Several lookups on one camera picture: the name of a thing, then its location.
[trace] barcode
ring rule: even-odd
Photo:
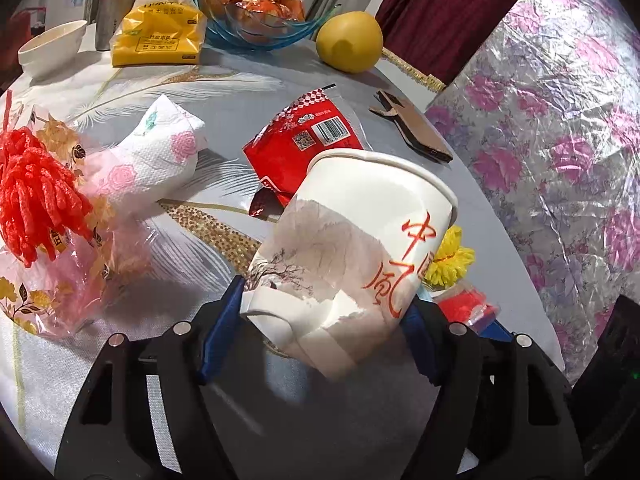
[[[321,123],[314,124],[311,126],[311,129],[324,146],[338,142],[338,140],[341,139],[346,139],[351,135],[340,117],[332,117]]]

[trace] white paper cup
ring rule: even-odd
[[[418,261],[420,277],[458,216],[456,195],[433,173],[364,150],[319,153],[296,195],[340,213],[379,239],[395,261]]]
[[[407,160],[322,152],[255,255],[241,313],[337,378],[398,325],[457,208],[449,187]]]

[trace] cup rim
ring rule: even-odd
[[[325,150],[324,152],[318,153],[314,158],[312,158],[311,162],[306,168],[306,174],[309,174],[318,160],[322,158],[329,158],[332,156],[338,156],[342,158],[356,158],[357,160],[364,160],[366,162],[376,162],[379,164],[385,164],[386,166],[393,166],[395,168],[408,171],[409,173],[413,173],[429,182],[431,185],[433,185],[433,187],[441,192],[447,200],[449,200],[449,203],[452,206],[449,227],[451,227],[458,218],[458,197],[455,195],[455,193],[453,193],[451,188],[447,186],[447,184],[445,184],[439,177],[431,173],[431,171],[425,170],[423,167],[418,166],[418,164],[405,160],[404,158],[401,158],[399,156],[388,155],[386,153],[380,152],[367,152],[365,150],[356,150],[354,148],[332,148],[330,150]]]
[[[60,36],[56,36],[54,34],[60,28],[68,27],[69,25],[73,25],[71,30],[68,30],[67,32],[65,32],[64,34],[62,34]],[[28,53],[36,50],[37,48],[40,48],[41,46],[48,45],[49,43],[52,43],[53,41],[56,41],[59,38],[64,38],[65,36],[68,36],[69,34],[73,34],[77,30],[79,30],[79,29],[81,29],[83,27],[86,27],[86,25],[87,25],[87,20],[75,20],[74,22],[61,23],[60,25],[52,27],[49,30],[45,30],[42,34],[36,36],[35,38],[31,38],[29,41],[27,41],[27,43],[25,43],[23,46],[21,46],[20,49],[18,50],[18,55],[21,56],[22,54],[28,54]],[[44,41],[44,43],[39,43],[39,41],[42,41],[42,37],[45,34],[53,36],[53,38],[51,38],[50,40]],[[38,43],[38,44],[36,46],[30,46],[30,43]]]

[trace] yellow tassel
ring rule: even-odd
[[[461,247],[462,228],[451,226],[442,239],[435,257],[424,273],[424,282],[431,286],[448,287],[463,278],[466,268],[476,260],[476,252]]]

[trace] white bowl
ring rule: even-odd
[[[62,67],[80,50],[85,30],[86,21],[78,20],[50,28],[27,41],[18,51],[22,69],[38,79]]]

